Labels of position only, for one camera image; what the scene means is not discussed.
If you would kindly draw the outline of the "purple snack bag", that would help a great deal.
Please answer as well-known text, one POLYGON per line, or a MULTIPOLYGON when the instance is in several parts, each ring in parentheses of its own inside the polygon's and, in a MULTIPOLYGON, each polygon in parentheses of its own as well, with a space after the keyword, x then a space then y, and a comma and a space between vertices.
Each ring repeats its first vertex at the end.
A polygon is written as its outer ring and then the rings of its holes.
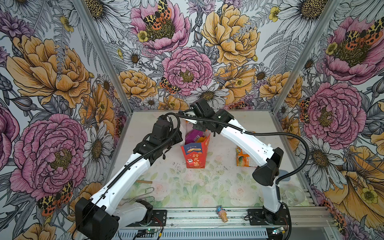
POLYGON ((186 138, 185 138, 185 144, 191 144, 191 143, 196 143, 198 139, 201 137, 204 137, 204 132, 192 129, 189 133, 187 133, 186 138))

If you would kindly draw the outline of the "red white paper bag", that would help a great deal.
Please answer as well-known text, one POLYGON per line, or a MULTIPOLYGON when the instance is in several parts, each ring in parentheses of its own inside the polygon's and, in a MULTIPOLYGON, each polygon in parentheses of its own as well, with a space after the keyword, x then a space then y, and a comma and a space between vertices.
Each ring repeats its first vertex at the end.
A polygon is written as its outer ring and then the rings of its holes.
POLYGON ((211 132, 204 132, 204 137, 207 137, 207 139, 203 143, 191 143, 186 145, 186 135, 192 129, 192 123, 186 120, 182 121, 181 130, 183 133, 183 141, 181 145, 181 150, 185 159, 187 169, 204 169, 207 163, 211 132))

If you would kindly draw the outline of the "yellow snack bag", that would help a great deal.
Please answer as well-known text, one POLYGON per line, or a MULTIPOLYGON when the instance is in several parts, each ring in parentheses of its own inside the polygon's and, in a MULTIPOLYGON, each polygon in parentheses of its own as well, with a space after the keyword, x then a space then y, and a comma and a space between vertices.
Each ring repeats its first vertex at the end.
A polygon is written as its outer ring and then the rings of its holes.
POLYGON ((197 139, 196 143, 203 143, 206 139, 207 137, 200 137, 199 139, 197 139))

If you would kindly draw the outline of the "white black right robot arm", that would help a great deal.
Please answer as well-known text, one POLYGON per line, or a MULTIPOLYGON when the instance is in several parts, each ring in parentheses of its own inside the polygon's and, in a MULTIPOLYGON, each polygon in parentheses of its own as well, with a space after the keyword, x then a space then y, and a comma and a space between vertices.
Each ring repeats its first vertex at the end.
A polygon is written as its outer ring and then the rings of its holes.
POLYGON ((193 123, 194 129, 219 134, 236 144, 248 154, 257 165, 252 177, 262 186, 264 197, 263 210, 260 215, 265 222, 274 224, 283 209, 276 178, 284 151, 264 144, 255 133, 247 131, 228 111, 215 111, 205 99, 194 102, 183 117, 193 123))

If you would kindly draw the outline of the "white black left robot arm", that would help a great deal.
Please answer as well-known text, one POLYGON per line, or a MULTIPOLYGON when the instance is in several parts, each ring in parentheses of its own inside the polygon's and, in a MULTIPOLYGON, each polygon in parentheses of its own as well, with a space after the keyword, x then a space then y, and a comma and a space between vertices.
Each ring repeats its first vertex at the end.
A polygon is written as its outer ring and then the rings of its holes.
POLYGON ((164 151, 180 143, 181 121, 174 125, 171 114, 162 115, 151 133, 136 145, 133 154, 118 173, 89 199, 81 198, 75 205, 76 229, 88 240, 111 240, 117 231, 131 224, 148 225, 153 206, 145 200, 121 201, 128 190, 164 151))

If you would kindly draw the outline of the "orange snack bag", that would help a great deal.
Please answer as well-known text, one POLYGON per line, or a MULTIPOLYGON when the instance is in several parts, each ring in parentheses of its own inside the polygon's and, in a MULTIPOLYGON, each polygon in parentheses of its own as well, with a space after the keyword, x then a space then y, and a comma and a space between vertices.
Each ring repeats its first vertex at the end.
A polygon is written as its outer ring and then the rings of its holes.
POLYGON ((236 147, 236 165, 238 167, 251 167, 251 158, 240 147, 236 147))

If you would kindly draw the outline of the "wooden toy mallet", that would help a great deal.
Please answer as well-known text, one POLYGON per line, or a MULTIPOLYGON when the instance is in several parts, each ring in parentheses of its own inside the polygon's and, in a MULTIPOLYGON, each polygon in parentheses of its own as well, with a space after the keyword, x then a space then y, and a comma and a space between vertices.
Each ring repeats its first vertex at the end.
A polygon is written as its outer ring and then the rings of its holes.
POLYGON ((152 184, 153 182, 152 181, 146 181, 146 180, 136 180, 134 182, 135 184, 152 184))

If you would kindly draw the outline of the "small ice cream toy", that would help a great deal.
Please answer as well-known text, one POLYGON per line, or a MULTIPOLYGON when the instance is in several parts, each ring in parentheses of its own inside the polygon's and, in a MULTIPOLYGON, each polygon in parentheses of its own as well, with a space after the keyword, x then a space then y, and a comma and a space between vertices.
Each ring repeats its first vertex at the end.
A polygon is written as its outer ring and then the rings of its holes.
POLYGON ((221 205, 217 206, 217 214, 220 217, 220 219, 223 221, 223 223, 228 222, 227 212, 221 205))

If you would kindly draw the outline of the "green circuit board left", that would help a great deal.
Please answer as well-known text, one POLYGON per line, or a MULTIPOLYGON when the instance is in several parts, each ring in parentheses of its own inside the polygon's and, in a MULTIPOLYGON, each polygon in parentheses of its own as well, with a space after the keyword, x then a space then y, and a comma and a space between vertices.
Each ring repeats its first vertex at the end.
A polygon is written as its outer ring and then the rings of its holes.
POLYGON ((157 237, 160 230, 158 229, 145 229, 145 230, 138 230, 138 232, 135 235, 135 238, 153 238, 157 237))

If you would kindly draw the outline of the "green circuit board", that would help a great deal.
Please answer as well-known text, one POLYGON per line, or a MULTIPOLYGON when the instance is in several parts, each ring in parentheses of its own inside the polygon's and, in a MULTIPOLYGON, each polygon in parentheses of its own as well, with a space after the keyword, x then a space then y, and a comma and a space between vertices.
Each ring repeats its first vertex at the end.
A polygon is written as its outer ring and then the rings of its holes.
POLYGON ((276 229, 272 230, 271 234, 272 235, 279 235, 279 234, 284 234, 285 232, 286 232, 285 228, 280 227, 280 228, 276 228, 276 229))
POLYGON ((160 230, 158 229, 145 229, 145 230, 138 230, 138 232, 135 235, 135 238, 153 238, 157 237, 160 230))

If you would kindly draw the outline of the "clear plastic bowl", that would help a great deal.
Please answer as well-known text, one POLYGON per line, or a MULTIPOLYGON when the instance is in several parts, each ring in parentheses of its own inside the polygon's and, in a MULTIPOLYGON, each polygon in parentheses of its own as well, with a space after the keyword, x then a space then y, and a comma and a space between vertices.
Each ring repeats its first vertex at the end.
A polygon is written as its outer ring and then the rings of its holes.
POLYGON ((306 200, 306 195, 302 188, 295 185, 281 185, 280 195, 283 202, 288 206, 298 206, 306 200))

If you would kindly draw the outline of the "green circuit board right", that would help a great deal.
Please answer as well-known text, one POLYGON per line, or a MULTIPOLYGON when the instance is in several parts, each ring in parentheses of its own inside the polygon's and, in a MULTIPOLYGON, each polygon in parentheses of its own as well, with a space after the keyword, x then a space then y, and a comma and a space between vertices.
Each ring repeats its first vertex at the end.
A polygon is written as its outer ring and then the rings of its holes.
POLYGON ((284 234, 285 232, 286 232, 285 228, 280 227, 280 228, 276 228, 276 229, 272 230, 271 234, 272 235, 279 235, 279 234, 284 234))

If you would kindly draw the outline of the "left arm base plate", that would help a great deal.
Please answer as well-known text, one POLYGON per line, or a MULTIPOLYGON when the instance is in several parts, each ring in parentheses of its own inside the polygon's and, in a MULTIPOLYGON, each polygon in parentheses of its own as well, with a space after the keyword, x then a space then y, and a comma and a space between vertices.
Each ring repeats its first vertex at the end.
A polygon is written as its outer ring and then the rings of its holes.
POLYGON ((128 225, 127 227, 165 227, 167 222, 167 210, 153 210, 149 222, 143 220, 128 225))

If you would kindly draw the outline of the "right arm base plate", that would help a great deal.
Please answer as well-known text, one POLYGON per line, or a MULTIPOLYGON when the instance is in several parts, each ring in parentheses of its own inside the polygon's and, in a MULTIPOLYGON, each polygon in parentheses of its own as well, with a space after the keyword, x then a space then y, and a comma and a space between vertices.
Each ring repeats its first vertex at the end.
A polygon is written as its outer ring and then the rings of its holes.
POLYGON ((260 208, 248 209, 247 215, 251 226, 288 226, 291 223, 286 209, 276 213, 260 208))

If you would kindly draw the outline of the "aluminium rail frame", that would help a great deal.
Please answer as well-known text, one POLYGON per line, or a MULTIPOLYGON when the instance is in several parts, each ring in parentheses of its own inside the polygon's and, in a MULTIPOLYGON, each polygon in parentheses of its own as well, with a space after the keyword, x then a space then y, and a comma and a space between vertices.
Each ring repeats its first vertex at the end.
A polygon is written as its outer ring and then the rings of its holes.
POLYGON ((342 236, 324 207, 291 207, 288 226, 251 226, 248 208, 226 208, 223 223, 214 208, 167 210, 165 227, 123 227, 111 240, 341 240, 342 236), (272 235, 284 227, 285 233, 272 235), (158 229, 153 238, 135 238, 138 230, 158 229))

